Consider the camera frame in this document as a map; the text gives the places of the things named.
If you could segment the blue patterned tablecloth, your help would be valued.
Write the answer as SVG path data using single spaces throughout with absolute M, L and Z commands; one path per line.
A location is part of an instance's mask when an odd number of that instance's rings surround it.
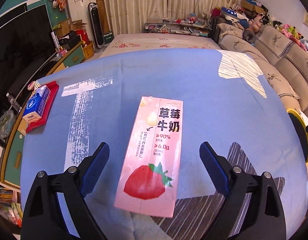
M 257 174 L 279 178 L 287 236 L 304 220 L 308 176 L 294 126 L 268 77 L 219 75 L 222 51 L 157 49 L 89 61 L 42 78 L 59 91 L 44 126 L 25 136 L 21 200 L 26 201 L 38 171 L 63 172 L 108 143 L 110 158 L 86 202 L 108 239 L 199 239 L 200 230 L 222 203 L 199 157 L 209 142 L 227 156 L 240 145 Z M 183 101 L 182 153 L 177 197 L 183 200 L 176 225 L 163 229 L 145 215 L 114 207 L 121 168 L 141 98 Z

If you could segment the beige sofa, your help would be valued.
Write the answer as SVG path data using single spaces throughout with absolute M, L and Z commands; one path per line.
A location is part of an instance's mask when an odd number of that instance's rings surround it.
M 262 26 L 253 45 L 243 30 L 219 23 L 215 42 L 220 48 L 249 55 L 261 68 L 285 108 L 301 111 L 308 118 L 308 53 L 270 26 Z

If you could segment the black curved television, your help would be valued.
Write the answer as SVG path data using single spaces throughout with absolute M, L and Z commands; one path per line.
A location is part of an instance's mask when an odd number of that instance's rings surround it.
M 35 72 L 54 55 L 52 28 L 45 5 L 28 10 L 0 27 L 0 117 L 11 104 L 27 97 L 21 90 Z

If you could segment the blue tissue pack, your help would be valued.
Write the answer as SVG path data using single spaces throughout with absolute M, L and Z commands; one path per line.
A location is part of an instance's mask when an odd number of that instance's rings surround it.
M 23 113 L 23 119 L 27 123 L 36 122 L 42 118 L 49 96 L 50 89 L 47 85 L 43 85 L 35 90 L 34 94 L 29 98 Z

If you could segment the row of plush toys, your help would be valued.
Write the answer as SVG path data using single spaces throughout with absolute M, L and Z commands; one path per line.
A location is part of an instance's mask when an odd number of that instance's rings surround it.
M 280 59 L 292 48 L 308 54 L 308 40 L 293 25 L 283 24 L 267 13 L 257 14 L 249 25 L 256 35 L 255 47 L 265 57 Z

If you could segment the grey neck pillow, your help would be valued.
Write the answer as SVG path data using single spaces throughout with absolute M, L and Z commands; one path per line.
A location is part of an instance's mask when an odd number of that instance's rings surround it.
M 250 29 L 246 29 L 243 31 L 243 39 L 249 44 L 254 44 L 256 40 L 256 35 Z

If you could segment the cluttered glass low table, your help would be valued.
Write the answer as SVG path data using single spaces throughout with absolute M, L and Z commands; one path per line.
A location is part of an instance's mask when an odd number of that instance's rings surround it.
M 181 34 L 208 37 L 211 28 L 204 22 L 186 20 L 150 19 L 144 24 L 145 33 Z

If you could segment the yellow rimmed dark trash bin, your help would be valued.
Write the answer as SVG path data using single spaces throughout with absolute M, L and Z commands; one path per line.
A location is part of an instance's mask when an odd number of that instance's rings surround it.
M 294 129 L 302 146 L 306 165 L 308 165 L 308 128 L 302 116 L 293 108 L 287 108 L 287 113 L 293 123 Z

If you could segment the small water bottle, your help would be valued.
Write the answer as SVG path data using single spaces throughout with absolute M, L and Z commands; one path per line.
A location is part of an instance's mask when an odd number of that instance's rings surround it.
M 10 93 L 7 93 L 6 97 L 9 103 L 11 104 L 11 106 L 19 113 L 21 111 L 21 106 L 19 105 L 19 103 L 17 103 L 15 98 Z

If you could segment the pink strawberry milk carton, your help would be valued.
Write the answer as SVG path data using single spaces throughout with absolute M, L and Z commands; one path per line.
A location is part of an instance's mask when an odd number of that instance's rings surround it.
M 181 159 L 183 102 L 141 98 L 117 186 L 114 206 L 171 218 Z

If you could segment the stacked cardboard boxes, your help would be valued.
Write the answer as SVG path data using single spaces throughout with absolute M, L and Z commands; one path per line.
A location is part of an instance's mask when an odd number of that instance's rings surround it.
M 249 16 L 266 14 L 268 12 L 267 7 L 257 0 L 241 0 L 240 4 L 245 14 Z

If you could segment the black tower fan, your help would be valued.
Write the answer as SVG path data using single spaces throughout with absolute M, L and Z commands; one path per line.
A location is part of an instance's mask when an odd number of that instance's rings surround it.
M 94 43 L 98 49 L 102 49 L 105 45 L 101 21 L 99 18 L 99 10 L 97 3 L 91 2 L 88 4 L 89 18 L 94 38 Z

